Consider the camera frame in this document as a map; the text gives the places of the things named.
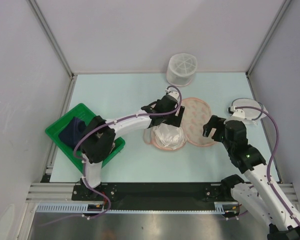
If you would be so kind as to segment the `navy garment in tray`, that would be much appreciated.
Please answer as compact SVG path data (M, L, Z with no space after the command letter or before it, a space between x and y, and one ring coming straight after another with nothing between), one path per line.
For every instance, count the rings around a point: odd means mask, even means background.
M86 128L87 125L83 120L78 117L73 117L67 126L58 134L58 137L63 144L74 150Z

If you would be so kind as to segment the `white bra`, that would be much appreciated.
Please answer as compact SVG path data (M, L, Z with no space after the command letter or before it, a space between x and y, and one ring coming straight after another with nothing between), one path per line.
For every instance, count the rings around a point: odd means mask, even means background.
M165 151L176 151L184 146L186 138L181 127L160 124L152 129L152 144Z

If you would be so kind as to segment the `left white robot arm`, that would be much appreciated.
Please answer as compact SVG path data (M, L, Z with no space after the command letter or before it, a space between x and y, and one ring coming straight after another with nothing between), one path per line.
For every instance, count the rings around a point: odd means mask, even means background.
M143 106L135 114L113 120L94 117L73 151L73 155L83 163L83 194L90 200L100 196L102 164L110 155L116 139L160 124L179 127L185 110L181 102L181 94L172 91Z

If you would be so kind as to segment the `flat white mesh laundry bag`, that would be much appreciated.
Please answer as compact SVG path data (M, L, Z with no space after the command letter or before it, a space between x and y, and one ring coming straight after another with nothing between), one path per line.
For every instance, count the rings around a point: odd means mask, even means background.
M268 113L262 103L251 98L237 98L232 101L231 106L236 106L237 109L245 112L245 120L241 121L245 125L257 125L262 118L267 116L265 113Z

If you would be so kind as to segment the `green plastic tray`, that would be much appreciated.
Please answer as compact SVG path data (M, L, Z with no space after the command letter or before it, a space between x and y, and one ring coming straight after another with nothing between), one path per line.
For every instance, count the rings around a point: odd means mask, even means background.
M81 173L83 172L83 163L73 155L73 149L65 144L60 139L59 135L69 125L73 118L78 118L87 125L95 116L96 115L86 105L79 103L45 129L45 133Z

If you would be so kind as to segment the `pink tulip mesh laundry bag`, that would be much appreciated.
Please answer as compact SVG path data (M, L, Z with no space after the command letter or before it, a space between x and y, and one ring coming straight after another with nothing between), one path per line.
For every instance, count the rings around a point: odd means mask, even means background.
M183 99L181 105L185 106L185 111L180 125L186 139L185 144L190 143L196 147L210 147L216 144L211 136L203 136L203 126L212 116L210 106L203 100L195 97ZM153 128L154 127L144 130L142 138L144 143L147 145L155 146L152 142Z

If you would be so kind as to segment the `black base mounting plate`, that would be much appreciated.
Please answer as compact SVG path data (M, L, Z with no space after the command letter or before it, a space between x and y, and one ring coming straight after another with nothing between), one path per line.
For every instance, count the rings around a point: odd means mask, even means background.
M220 183L211 182L104 182L97 191L110 199L111 206L163 206L171 209L190 204L236 202Z

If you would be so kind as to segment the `aluminium frame rail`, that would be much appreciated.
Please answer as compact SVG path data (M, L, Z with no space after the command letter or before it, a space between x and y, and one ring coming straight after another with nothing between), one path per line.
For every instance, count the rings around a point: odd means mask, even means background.
M27 202L44 202L44 201L70 201L74 186L78 183L32 183L26 196ZM278 184L288 199L293 203L299 202L292 183Z

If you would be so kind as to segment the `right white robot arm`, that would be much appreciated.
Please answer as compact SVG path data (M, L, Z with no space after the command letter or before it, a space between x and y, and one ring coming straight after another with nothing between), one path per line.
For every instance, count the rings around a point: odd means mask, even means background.
M203 126L203 136L222 143L231 163L249 181L237 174L221 181L221 196L233 199L269 229L269 240L300 240L300 212L285 195L268 171L266 160L257 148L248 143L247 128L238 120L212 115Z

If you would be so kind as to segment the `white cylindrical mesh laundry bag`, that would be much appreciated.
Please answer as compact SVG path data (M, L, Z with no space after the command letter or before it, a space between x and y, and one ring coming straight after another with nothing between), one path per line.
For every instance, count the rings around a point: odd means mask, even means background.
M173 55L168 63L166 80L177 87L185 87L194 79L198 67L197 58L189 53Z

